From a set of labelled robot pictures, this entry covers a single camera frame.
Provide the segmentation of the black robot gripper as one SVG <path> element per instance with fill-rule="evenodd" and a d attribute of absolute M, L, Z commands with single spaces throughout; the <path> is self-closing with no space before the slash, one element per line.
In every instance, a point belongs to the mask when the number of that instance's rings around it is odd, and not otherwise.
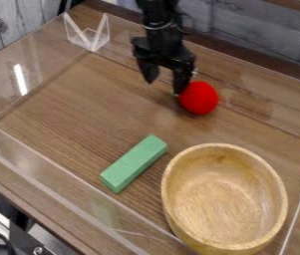
<path fill-rule="evenodd" d="M 189 84 L 195 71 L 194 53 L 183 43 L 184 32 L 176 24 L 163 28 L 147 27 L 144 36 L 133 36 L 133 53 L 149 84 L 159 77 L 159 67 L 173 70 L 173 93 L 179 95 Z"/>

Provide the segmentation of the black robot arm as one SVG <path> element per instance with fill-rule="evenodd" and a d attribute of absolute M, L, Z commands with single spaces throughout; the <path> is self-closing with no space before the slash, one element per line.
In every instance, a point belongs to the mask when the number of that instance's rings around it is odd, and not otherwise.
<path fill-rule="evenodd" d="M 143 10 L 144 37 L 132 37 L 133 53 L 144 78 L 152 83 L 160 68 L 172 70 L 173 93 L 185 90 L 195 72 L 195 54 L 183 43 L 183 16 L 179 0 L 137 0 Z"/>

